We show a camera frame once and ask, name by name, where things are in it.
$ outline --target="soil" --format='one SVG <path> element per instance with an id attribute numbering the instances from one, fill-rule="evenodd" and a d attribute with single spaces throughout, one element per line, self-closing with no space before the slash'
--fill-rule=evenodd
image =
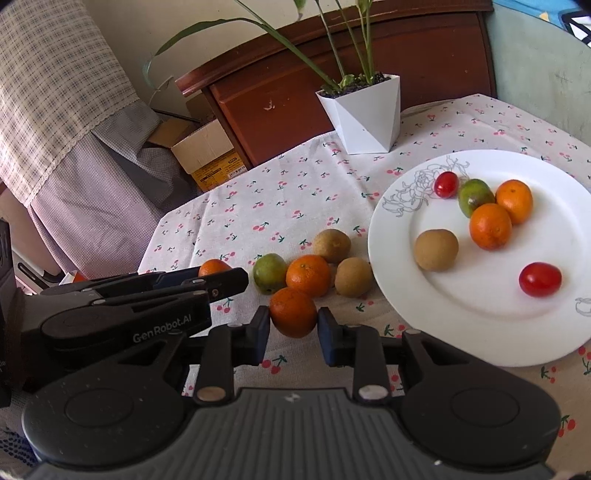
<path id="1" fill-rule="evenodd" d="M 374 75 L 374 85 L 385 82 L 386 80 L 390 80 L 390 77 L 386 77 L 381 72 L 378 72 Z M 364 80 L 355 77 L 355 81 L 351 85 L 346 86 L 341 93 L 326 93 L 324 90 L 322 90 L 320 95 L 325 98 L 338 98 L 342 97 L 343 95 L 347 95 L 348 93 L 356 92 L 357 90 L 363 90 L 367 87 L 371 87 L 371 85 L 368 85 Z"/>

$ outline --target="cherry tomato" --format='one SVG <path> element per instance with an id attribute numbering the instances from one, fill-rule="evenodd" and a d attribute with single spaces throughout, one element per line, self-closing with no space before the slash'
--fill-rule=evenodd
<path id="1" fill-rule="evenodd" d="M 460 180 L 454 172 L 445 171 L 436 178 L 433 191 L 438 197 L 448 199 L 457 193 L 459 184 Z"/>
<path id="2" fill-rule="evenodd" d="M 519 275 L 521 290 L 531 297 L 547 297 L 556 293 L 562 284 L 562 273 L 554 265 L 530 263 Z"/>

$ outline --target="tablecloth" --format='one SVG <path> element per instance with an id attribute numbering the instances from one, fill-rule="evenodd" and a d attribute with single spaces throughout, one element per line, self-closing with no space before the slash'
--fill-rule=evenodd
<path id="1" fill-rule="evenodd" d="M 251 272 L 256 259 L 269 252 L 286 261 L 311 253 L 314 236 L 325 228 L 347 233 L 351 256 L 368 258 L 369 221 L 383 192 L 406 170 L 460 150 L 497 148 L 531 155 L 591 187 L 591 148 L 523 110 L 484 95 L 425 108 L 404 112 L 400 136 L 388 154 L 347 155 L 330 132 L 168 213 L 139 271 L 172 271 L 220 258 Z M 268 301 L 251 284 L 245 293 L 212 304 L 213 325 L 248 323 Z M 370 325 L 383 336 L 400 336 L 407 327 L 377 287 L 359 299 L 331 291 L 316 304 L 330 307 L 339 323 Z M 591 342 L 557 362 L 511 371 L 559 403 L 562 429 L 550 465 L 591 470 Z M 402 390 L 396 368 L 390 376 L 396 394 Z M 350 387 L 352 370 L 325 366 L 314 332 L 294 340 L 272 327 L 262 364 L 237 368 L 235 378 L 237 388 Z M 191 381 L 187 385 L 184 394 L 191 395 Z"/>

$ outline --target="white plate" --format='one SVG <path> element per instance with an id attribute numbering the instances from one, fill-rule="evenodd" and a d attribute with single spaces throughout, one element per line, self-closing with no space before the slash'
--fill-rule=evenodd
<path id="1" fill-rule="evenodd" d="M 433 193 L 434 180 L 447 170 L 484 180 L 493 192 L 509 179 L 529 185 L 534 211 L 505 248 L 478 248 L 457 199 Z M 460 243 L 455 266 L 444 273 L 424 272 L 413 258 L 415 239 L 434 228 L 452 231 Z M 591 338 L 591 195 L 544 161 L 472 150 L 422 163 L 384 193 L 368 242 L 376 281 L 402 318 L 487 362 L 543 364 Z M 535 299 L 519 287 L 521 270 L 536 261 L 562 271 L 562 287 L 551 297 Z"/>

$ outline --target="kiwi fruit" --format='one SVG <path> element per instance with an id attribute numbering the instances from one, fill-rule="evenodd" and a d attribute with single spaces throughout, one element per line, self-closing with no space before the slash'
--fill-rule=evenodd
<path id="1" fill-rule="evenodd" d="M 359 257 L 346 258 L 336 269 L 335 288 L 343 297 L 360 297 L 374 284 L 371 266 Z"/>
<path id="2" fill-rule="evenodd" d="M 349 255 L 351 239 L 346 233 L 329 228 L 316 235 L 312 248 L 314 255 L 321 256 L 328 263 L 339 263 Z"/>
<path id="3" fill-rule="evenodd" d="M 449 230 L 427 230 L 414 243 L 414 259 L 423 270 L 443 272 L 452 268 L 459 249 L 457 237 Z"/>

